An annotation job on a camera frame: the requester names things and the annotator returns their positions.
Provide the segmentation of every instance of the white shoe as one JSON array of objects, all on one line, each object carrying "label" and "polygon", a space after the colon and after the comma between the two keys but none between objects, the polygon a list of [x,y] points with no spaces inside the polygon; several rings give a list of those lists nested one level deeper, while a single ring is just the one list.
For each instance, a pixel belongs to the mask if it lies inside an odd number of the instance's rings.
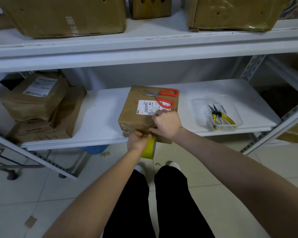
[{"label": "white shoe", "polygon": [[177,168],[178,170],[181,171],[180,166],[179,166],[176,162],[168,161],[168,162],[166,163],[166,165],[171,166],[171,167],[175,167],[175,168]]},{"label": "white shoe", "polygon": [[137,164],[134,169],[146,177],[145,169],[140,164]]}]

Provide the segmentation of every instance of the red scissors handle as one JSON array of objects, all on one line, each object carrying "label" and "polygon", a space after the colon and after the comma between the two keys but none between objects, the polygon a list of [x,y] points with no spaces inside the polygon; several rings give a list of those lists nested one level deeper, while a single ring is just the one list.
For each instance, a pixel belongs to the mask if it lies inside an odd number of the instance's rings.
[{"label": "red scissors handle", "polygon": [[[167,99],[164,99],[164,98],[157,98],[157,101],[158,101],[158,104],[160,104],[160,106],[163,107],[163,108],[165,108],[165,109],[173,108],[173,106],[174,106],[174,102],[171,101],[171,100],[167,100]],[[169,103],[169,104],[171,104],[171,106],[163,105],[160,102]]]},{"label": "red scissors handle", "polygon": [[160,95],[163,96],[170,96],[170,97],[177,97],[179,95],[179,91],[173,88],[167,88],[159,92]]}]

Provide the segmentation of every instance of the person's left arm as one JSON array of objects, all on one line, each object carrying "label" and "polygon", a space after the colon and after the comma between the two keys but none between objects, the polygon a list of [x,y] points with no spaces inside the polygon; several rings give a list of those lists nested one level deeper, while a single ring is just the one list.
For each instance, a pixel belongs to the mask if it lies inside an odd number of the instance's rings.
[{"label": "person's left arm", "polygon": [[86,188],[57,218],[43,238],[100,237],[121,192],[151,135],[132,132],[127,142],[128,152],[108,171]]}]

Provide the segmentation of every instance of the scissors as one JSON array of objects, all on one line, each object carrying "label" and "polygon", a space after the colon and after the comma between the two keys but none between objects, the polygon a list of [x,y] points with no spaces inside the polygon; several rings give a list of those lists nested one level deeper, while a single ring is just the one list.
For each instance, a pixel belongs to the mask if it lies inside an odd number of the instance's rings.
[{"label": "scissors", "polygon": [[[164,89],[158,93],[154,93],[152,91],[149,91],[149,90],[144,90],[146,91],[147,93],[149,94],[143,94],[145,96],[155,96],[157,101],[158,101],[158,104],[160,104],[160,106],[162,106],[163,108],[173,108],[174,106],[174,102],[171,101],[171,100],[167,100],[167,99],[164,99],[164,98],[159,98],[159,95],[162,95],[162,96],[170,96],[170,97],[177,97],[179,95],[179,91],[176,90],[176,89],[173,89],[173,88],[167,88],[167,89]],[[170,106],[166,106],[166,105],[163,105],[162,102],[165,102],[165,103],[168,103],[170,104]]]},{"label": "scissors", "polygon": [[230,124],[235,124],[235,122],[233,120],[231,120],[228,116],[226,116],[225,114],[223,114],[221,111],[219,111],[215,105],[213,104],[213,107],[211,105],[209,105],[210,110],[212,111],[212,117],[215,123],[217,124],[222,124],[222,120],[221,118],[225,119],[227,122],[229,122]]}]

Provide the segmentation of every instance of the person's right hand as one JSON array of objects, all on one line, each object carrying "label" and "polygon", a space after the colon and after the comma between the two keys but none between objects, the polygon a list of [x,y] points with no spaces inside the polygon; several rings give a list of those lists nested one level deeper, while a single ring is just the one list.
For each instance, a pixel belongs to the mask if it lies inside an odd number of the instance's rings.
[{"label": "person's right hand", "polygon": [[179,129],[183,128],[179,115],[175,111],[158,110],[152,119],[158,128],[149,128],[149,131],[170,140],[173,140]]}]

